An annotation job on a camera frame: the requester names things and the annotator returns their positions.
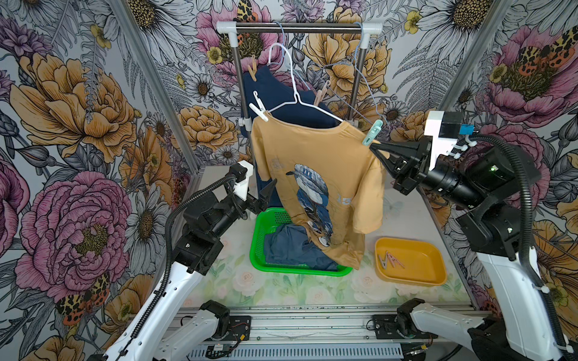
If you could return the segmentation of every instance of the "metal rail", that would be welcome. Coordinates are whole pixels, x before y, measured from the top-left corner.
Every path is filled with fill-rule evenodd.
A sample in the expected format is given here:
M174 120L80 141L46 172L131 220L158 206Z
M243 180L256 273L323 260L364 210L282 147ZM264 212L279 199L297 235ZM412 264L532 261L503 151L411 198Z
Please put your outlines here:
M353 89L351 90L349 104L355 107L357 100L357 94L361 81L361 70L363 69L363 64L365 63L365 54L367 53L367 47L369 43L369 37L371 35L379 34L381 32L381 24L363 24L361 27L358 24L331 24L331 23L236 23L234 21L223 21L217 23L217 31L221 34L229 35L229 42L231 43L231 48L233 49L233 62L235 64L235 70L237 72L237 80L239 84L239 92L241 95L241 110L243 118L249 118L249 109L247 108L246 100L247 96L243 88L243 69L241 67L241 59L238 51L238 42L236 41L236 34L244 33L261 33L261 32L274 32L274 33L326 33L326 34L363 34L361 39L361 45L359 50L359 55L357 58L357 68L359 72L355 72L353 78ZM348 120L353 119L353 110L349 108L346 118ZM249 134L249 141L251 139L251 132L247 131Z
M331 24L331 23L281 23L283 32L297 33L326 33L326 34L361 34L361 28L357 24ZM277 23L237 23L237 31L240 33L277 32L281 28Z

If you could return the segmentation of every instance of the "zip tie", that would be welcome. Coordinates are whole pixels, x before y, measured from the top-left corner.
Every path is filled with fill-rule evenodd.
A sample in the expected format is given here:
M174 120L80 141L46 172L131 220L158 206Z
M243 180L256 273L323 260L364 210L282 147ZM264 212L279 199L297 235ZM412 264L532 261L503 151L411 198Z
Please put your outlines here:
M557 343L554 343L554 346L556 346L558 349L566 351L567 353L574 353L574 348L570 346L570 342L568 341L568 336L566 336L566 334L564 334L564 342L566 342L566 346L560 346Z
M477 145L477 142L475 140L469 140L469 136L470 134L466 135L466 142L470 147L475 147Z
M462 156L461 153L452 153L452 152L447 152L447 155L450 157L454 157L454 159L459 159Z
M546 286L546 285L543 285L542 287L538 287L536 285L533 285L532 287L534 287L535 289L537 289L541 293L550 293L550 288L548 288L548 286Z
M461 150L462 152L465 152L466 150L468 150L468 145L464 144L463 146L459 146L457 144L454 144L454 148Z

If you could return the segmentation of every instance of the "white plastic clip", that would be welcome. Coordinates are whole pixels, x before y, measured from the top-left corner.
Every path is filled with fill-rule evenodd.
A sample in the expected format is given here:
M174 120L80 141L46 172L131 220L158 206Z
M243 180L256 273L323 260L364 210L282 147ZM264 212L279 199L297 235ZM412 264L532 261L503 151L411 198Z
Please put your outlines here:
M475 147L477 142L475 140L469 140L470 134L466 135L466 142L470 147Z
M454 157L454 159L459 159L462 156L461 153L452 153L452 152L447 152L447 155L450 157Z
M261 119L263 119L264 121L269 121L269 118L265 115L265 106L263 105L263 102L259 99L256 90L253 91L253 96L255 97L255 101L259 105L259 108L257 108L253 103L249 103L249 108L251 108L255 112L255 114L260 116Z
M467 145L467 144L464 144L463 146L459 146L459 145L457 145L457 144L454 144L454 148L455 148L455 149L459 149L459 150L461 150L462 152L465 152L466 150L468 150L468 145Z
M570 342L568 341L568 336L566 336L566 334L564 334L564 342L566 342L566 346L560 346L557 343L554 343L554 345L559 349L566 350L567 353L574 353L574 348L569 345Z
M537 289L538 291L540 291L541 293L550 293L550 288L548 288L548 286L543 285L542 287L538 287L536 285L533 286L535 289Z

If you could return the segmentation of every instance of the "wooden clothespin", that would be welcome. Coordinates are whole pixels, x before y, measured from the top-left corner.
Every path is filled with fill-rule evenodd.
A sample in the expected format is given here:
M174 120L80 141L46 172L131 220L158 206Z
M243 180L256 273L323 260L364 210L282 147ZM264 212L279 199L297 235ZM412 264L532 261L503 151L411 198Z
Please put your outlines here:
M323 100L323 98L325 98L325 95L327 94L328 85L329 80L326 81L325 84L323 84L323 89L317 91L317 93L315 94L315 100L313 101L313 105L319 106L319 103L321 103L321 100Z
M257 59L255 59L255 55L253 55L252 58L253 63L249 66L247 71L249 72L249 75L251 76L253 81L257 81L257 78L255 77L255 74L257 74Z

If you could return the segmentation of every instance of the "clothes hanger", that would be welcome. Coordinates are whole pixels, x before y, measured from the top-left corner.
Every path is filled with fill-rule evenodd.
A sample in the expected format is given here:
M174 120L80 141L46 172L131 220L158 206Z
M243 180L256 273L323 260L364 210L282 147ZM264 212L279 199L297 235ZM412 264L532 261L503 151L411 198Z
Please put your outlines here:
M335 115L331 114L330 112L328 112L328 111L326 111L326 110L324 110L324 109L322 109L322 108L319 108L318 106L315 106L315 105L313 105L313 104L305 103L305 102L303 102L303 101L301 100L301 96L299 95L299 92L297 91L297 86L295 85L295 76L293 75L293 60L291 59L291 53L289 53L289 50L285 47L285 45L283 45L283 44L281 44L281 43L275 43L275 44L271 45L271 47L269 48L269 62L268 62L268 64L271 63L271 50L272 50L275 46L279 46L281 49L283 49L283 51L285 52L285 54L287 54L287 58L289 58L289 70L290 70L290 75L291 75L291 84L293 85L293 97L294 97L295 100L294 100L293 102L284 102L284 103L281 103L281 104L277 105L276 107L274 107L273 109L270 109L269 112L272 113L273 111L281 108L281 107L284 106L284 105L301 104L302 106L306 106L306 107L309 107L309 108L317 109L318 111L320 111L320 112L322 112L322 113L324 113L324 114L326 114L326 115L328 115L328 116L330 116L330 117L332 117L332 118L334 118L334 119L337 119L338 121L342 122L343 119L339 118L338 116L335 116Z

